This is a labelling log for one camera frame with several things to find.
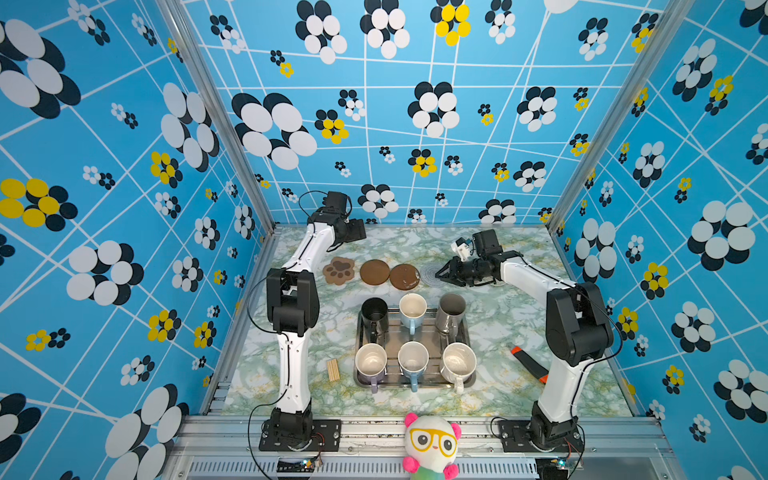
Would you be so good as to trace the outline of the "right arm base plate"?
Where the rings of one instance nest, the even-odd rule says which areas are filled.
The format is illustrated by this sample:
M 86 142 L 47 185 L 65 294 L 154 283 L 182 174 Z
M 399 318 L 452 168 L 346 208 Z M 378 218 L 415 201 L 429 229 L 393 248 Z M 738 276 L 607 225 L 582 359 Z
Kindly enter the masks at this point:
M 562 454 L 581 452 L 585 436 L 574 420 L 549 422 L 544 417 L 529 420 L 500 420 L 494 432 L 505 453 Z

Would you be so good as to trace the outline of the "dark round wooden coaster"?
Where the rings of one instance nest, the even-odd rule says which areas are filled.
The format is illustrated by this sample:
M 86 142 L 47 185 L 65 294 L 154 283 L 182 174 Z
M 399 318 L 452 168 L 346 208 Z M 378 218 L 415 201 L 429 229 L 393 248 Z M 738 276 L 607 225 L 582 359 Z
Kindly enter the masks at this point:
M 360 279 L 367 285 L 384 284 L 390 276 L 389 265 L 379 259 L 368 260 L 360 268 Z

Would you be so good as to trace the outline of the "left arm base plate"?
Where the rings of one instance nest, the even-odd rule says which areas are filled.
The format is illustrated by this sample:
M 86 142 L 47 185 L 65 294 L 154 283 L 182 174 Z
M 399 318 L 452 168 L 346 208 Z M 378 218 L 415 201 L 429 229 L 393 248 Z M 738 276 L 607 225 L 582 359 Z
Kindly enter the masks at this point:
M 262 430 L 258 449 L 264 452 L 337 452 L 342 433 L 338 419 L 289 422 L 268 420 Z

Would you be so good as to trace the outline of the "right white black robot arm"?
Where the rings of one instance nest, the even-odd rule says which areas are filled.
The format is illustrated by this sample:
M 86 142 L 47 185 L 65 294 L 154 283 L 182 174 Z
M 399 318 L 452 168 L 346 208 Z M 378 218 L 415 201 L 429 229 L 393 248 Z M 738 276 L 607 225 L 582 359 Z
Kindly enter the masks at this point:
M 454 256 L 435 277 L 459 287 L 499 281 L 516 287 L 545 306 L 545 338 L 553 355 L 547 383 L 534 403 L 529 427 L 538 449 L 550 450 L 577 432 L 577 405 L 593 367 L 606 359 L 614 343 L 613 324 L 593 283 L 560 279 L 504 250 L 494 230 L 458 238 Z

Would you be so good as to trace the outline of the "grey blue crochet coaster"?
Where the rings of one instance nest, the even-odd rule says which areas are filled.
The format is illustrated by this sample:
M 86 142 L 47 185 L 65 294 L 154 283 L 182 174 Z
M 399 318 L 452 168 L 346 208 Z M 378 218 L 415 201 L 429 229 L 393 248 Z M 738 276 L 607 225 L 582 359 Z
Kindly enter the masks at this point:
M 444 263 L 430 262 L 419 268 L 421 283 L 430 288 L 439 288 L 444 282 L 436 277 L 438 271 L 442 269 Z

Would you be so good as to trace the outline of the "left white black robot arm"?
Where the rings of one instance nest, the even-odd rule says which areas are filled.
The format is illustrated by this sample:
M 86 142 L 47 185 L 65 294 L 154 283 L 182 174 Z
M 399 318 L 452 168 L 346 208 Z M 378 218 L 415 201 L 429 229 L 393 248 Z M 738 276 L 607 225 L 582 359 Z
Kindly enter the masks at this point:
M 315 268 L 333 249 L 366 237 L 364 223 L 350 217 L 348 195 L 329 191 L 308 216 L 305 235 L 294 254 L 266 275 L 266 313 L 280 354 L 280 395 L 268 431 L 294 448 L 308 444 L 313 415 L 308 381 L 309 337 L 320 315 Z

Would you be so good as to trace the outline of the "scratched round wooden coaster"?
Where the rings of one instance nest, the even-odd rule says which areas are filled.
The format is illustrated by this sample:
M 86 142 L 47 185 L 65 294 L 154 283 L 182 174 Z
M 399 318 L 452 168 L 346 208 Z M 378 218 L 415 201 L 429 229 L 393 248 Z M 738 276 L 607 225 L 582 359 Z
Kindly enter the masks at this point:
M 390 270 L 391 285 L 401 291 L 414 289 L 421 282 L 419 270 L 411 264 L 399 264 Z

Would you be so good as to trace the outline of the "paw shaped wooden coaster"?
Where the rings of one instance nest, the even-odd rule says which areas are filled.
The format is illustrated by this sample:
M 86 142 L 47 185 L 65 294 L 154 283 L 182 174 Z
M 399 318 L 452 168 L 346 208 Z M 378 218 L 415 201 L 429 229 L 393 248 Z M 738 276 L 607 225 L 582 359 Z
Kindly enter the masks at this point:
M 327 284 L 341 286 L 355 277 L 355 262 L 348 258 L 334 257 L 322 269 Z

